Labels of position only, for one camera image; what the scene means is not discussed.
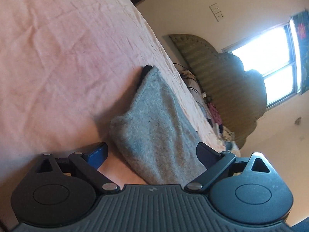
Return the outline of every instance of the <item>black device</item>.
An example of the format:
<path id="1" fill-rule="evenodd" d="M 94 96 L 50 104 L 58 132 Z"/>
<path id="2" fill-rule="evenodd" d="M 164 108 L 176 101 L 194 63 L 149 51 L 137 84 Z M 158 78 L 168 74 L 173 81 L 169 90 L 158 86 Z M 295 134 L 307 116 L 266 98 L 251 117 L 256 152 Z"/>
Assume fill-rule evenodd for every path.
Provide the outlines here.
<path id="1" fill-rule="evenodd" d="M 207 170 L 184 188 L 120 190 L 97 171 L 108 156 L 107 144 L 89 148 L 68 158 L 38 159 L 11 197 L 20 222 L 14 232 L 292 231 L 285 224 L 292 193 L 261 153 L 236 158 L 199 143 L 197 157 Z"/>

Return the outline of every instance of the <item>tufted headboard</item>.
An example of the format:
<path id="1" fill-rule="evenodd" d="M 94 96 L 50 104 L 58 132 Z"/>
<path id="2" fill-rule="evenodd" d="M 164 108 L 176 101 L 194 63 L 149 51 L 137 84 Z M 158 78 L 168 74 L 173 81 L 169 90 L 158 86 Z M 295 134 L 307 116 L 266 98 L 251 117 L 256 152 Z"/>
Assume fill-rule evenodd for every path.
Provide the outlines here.
<path id="1" fill-rule="evenodd" d="M 206 40 L 195 35 L 170 35 L 203 90 L 212 96 L 223 124 L 235 133 L 242 148 L 266 111 L 266 89 L 256 70 L 244 71 L 241 60 L 229 53 L 218 53 Z"/>

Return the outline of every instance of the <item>red flower pattern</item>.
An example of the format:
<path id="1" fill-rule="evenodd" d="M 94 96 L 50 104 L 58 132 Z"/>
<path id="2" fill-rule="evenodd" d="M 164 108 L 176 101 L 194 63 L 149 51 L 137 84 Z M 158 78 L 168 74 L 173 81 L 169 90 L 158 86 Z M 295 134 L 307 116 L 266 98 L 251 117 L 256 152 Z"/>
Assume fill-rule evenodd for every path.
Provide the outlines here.
<path id="1" fill-rule="evenodd" d="M 303 23 L 297 26 L 297 34 L 301 40 L 306 38 L 306 26 Z"/>

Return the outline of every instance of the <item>gray fabric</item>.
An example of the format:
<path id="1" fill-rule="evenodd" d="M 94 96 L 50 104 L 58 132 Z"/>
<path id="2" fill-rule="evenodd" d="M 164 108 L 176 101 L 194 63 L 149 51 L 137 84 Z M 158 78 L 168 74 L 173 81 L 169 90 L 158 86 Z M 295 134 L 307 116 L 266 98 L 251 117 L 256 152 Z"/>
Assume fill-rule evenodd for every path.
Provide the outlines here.
<path id="1" fill-rule="evenodd" d="M 184 186 L 206 171 L 196 156 L 200 138 L 156 67 L 144 78 L 130 110 L 112 120 L 110 136 L 149 184 Z"/>

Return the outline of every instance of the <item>window frame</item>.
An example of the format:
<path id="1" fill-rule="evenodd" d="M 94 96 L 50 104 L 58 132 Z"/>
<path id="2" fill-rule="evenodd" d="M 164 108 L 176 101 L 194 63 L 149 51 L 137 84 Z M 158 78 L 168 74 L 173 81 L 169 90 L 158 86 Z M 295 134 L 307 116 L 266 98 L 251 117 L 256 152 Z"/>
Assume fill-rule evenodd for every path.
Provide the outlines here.
<path id="1" fill-rule="evenodd" d="M 265 34 L 266 32 L 273 30 L 275 28 L 279 28 L 279 27 L 284 27 L 285 30 L 285 34 L 286 34 L 286 39 L 288 41 L 288 47 L 289 47 L 289 61 L 287 63 L 285 63 L 282 67 L 280 67 L 279 69 L 276 70 L 272 70 L 266 74 L 263 75 L 263 79 L 265 80 L 266 78 L 274 75 L 275 73 L 279 72 L 280 70 L 287 68 L 288 66 L 292 67 L 292 76 L 293 76 L 293 89 L 291 91 L 291 93 L 285 95 L 284 97 L 278 99 L 277 101 L 274 101 L 270 104 L 267 105 L 266 109 L 269 110 L 275 106 L 277 106 L 278 104 L 281 104 L 282 102 L 290 99 L 291 97 L 293 97 L 294 95 L 297 94 L 297 68 L 296 68 L 296 55 L 295 55 L 295 47 L 294 47 L 294 42 L 293 42 L 293 37 L 292 37 L 292 32 L 291 32 L 291 26 L 289 21 L 282 23 L 282 24 L 278 24 L 274 27 L 271 27 L 267 30 L 262 31 L 261 33 L 252 36 L 252 37 L 248 37 L 245 38 L 243 40 L 240 40 L 239 42 L 232 44 L 224 49 L 222 49 L 222 52 L 225 53 L 230 53 L 232 54 L 232 52 L 244 45 L 246 45 L 247 43 L 253 41 L 256 38 L 259 38 L 261 35 Z"/>

